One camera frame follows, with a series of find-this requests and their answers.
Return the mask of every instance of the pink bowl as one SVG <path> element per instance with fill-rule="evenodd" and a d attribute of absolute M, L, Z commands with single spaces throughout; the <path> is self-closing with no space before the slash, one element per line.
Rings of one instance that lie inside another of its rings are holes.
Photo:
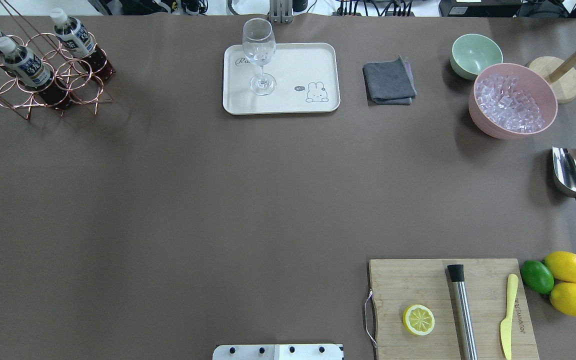
<path fill-rule="evenodd" d="M 535 132 L 516 132 L 497 125 L 484 114 L 475 98 L 475 86 L 493 74 L 499 74 L 501 76 L 515 75 L 519 77 L 516 89 L 532 95 L 545 121 L 543 128 Z M 470 97 L 468 98 L 468 111 L 475 125 L 491 137 L 497 139 L 521 139 L 548 129 L 548 127 L 553 124 L 553 121 L 555 121 L 558 104 L 551 85 L 535 71 L 520 64 L 499 63 L 488 66 L 475 79 L 472 90 L 470 91 Z"/>

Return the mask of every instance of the wooden cutting board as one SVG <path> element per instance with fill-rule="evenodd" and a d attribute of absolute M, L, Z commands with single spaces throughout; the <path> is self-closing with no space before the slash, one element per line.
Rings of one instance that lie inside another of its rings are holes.
<path fill-rule="evenodd" d="M 519 289 L 512 318 L 512 360 L 538 360 L 517 259 L 372 259 L 377 360 L 462 358 L 446 269 L 451 264 L 463 264 L 478 358 L 505 360 L 499 324 L 506 316 L 506 284 L 513 273 L 519 276 Z M 413 304 L 425 305 L 434 314 L 434 330 L 428 335 L 413 335 L 403 326 L 403 312 Z"/>

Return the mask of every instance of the white bottle cap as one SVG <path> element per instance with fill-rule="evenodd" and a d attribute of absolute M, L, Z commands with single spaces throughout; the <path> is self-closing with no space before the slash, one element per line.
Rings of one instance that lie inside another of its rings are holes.
<path fill-rule="evenodd" d="M 10 54 L 17 48 L 17 44 L 9 37 L 0 37 L 0 50 L 4 54 Z"/>
<path fill-rule="evenodd" d="M 60 7 L 50 10 L 50 18 L 55 25 L 62 25 L 68 21 L 68 15 Z"/>

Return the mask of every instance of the white plastic plate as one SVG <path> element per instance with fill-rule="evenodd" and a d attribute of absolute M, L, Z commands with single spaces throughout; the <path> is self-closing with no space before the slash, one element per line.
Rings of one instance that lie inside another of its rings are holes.
<path fill-rule="evenodd" d="M 342 344 L 220 345 L 212 360 L 343 360 Z"/>
<path fill-rule="evenodd" d="M 250 79 L 259 66 L 244 57 L 241 45 L 223 55 L 223 108 L 233 115 L 324 113 L 339 107 L 339 80 L 334 48 L 327 43 L 278 43 L 263 71 L 274 76 L 277 87 L 259 96 Z"/>

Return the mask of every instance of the gray cloth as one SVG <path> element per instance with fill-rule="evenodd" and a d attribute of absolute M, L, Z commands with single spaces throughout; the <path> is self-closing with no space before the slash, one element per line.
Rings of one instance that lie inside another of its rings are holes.
<path fill-rule="evenodd" d="M 401 56 L 395 61 L 364 64 L 363 77 L 371 100 L 379 105 L 410 105 L 417 96 L 410 64 Z"/>

